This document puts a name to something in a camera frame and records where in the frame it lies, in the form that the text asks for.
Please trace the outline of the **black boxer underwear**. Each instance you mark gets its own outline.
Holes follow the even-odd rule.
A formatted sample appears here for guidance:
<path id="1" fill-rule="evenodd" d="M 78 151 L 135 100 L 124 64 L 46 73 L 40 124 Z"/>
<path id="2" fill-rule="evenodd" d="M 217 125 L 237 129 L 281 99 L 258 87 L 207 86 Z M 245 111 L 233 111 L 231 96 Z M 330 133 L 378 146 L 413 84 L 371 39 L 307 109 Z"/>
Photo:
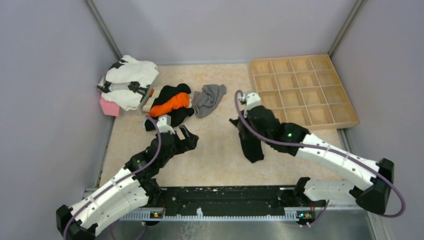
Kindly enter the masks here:
<path id="1" fill-rule="evenodd" d="M 245 127 L 239 118 L 230 118 L 229 121 L 238 130 L 240 145 L 245 158 L 251 163 L 264 160 L 261 141 Z"/>

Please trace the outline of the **grey striped underwear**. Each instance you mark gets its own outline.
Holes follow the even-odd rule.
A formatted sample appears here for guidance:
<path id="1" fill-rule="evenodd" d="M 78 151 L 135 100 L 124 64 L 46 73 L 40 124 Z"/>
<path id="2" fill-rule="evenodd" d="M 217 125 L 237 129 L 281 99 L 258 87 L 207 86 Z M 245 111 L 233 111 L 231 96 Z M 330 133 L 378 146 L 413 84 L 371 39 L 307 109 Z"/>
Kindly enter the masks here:
<path id="1" fill-rule="evenodd" d="M 201 91 L 194 91 L 192 107 L 197 118 L 210 115 L 227 93 L 224 84 L 205 84 Z"/>

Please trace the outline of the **orange underwear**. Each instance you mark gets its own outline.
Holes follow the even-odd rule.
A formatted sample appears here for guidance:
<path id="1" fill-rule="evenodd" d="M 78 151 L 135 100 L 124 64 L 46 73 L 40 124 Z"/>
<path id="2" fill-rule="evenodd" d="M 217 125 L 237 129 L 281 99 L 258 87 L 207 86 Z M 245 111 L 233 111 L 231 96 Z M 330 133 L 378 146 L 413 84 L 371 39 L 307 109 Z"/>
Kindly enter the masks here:
<path id="1" fill-rule="evenodd" d="M 192 102 L 192 98 L 189 94 L 180 92 L 167 102 L 153 106 L 148 112 L 148 115 L 150 117 L 160 117 L 170 113 L 173 110 L 178 110 L 180 108 L 191 108 Z"/>

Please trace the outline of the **wooden compartment tray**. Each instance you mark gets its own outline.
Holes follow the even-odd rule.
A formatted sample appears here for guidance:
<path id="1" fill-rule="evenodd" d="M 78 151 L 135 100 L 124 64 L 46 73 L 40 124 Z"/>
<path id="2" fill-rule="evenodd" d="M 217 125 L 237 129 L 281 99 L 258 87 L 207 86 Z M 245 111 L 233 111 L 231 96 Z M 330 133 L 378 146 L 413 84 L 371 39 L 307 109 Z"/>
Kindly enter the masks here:
<path id="1" fill-rule="evenodd" d="M 257 58 L 249 66 L 252 90 L 280 121 L 309 130 L 359 124 L 328 54 Z"/>

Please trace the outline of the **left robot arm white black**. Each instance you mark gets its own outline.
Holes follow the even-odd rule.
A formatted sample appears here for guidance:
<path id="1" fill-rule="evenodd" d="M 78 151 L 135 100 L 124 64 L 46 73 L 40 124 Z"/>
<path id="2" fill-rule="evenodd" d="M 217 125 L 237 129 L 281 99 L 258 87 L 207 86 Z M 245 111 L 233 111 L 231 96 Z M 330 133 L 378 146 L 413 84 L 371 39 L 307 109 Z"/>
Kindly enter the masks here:
<path id="1" fill-rule="evenodd" d="M 180 139 L 171 117 L 147 118 L 156 130 L 145 150 L 133 155 L 102 187 L 71 206 L 56 210 L 56 227 L 65 240 L 94 240 L 105 228 L 129 212 L 160 202 L 161 187 L 154 176 L 176 155 L 197 147 L 199 136 L 185 125 Z"/>

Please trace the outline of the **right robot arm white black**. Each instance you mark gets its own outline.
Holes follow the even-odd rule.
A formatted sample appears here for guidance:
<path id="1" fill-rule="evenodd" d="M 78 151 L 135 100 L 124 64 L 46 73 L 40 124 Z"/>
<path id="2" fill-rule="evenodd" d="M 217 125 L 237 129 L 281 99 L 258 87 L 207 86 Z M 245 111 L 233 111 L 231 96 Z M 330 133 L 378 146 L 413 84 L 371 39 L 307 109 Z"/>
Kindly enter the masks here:
<path id="1" fill-rule="evenodd" d="M 293 122 L 280 122 L 261 104 L 256 92 L 234 95 L 241 137 L 262 143 L 279 153 L 314 162 L 342 177 L 339 180 L 300 178 L 293 200 L 299 206 L 311 201 L 330 200 L 357 204 L 362 209 L 385 215 L 390 194 L 394 191 L 394 163 L 387 159 L 371 160 L 340 149 Z"/>

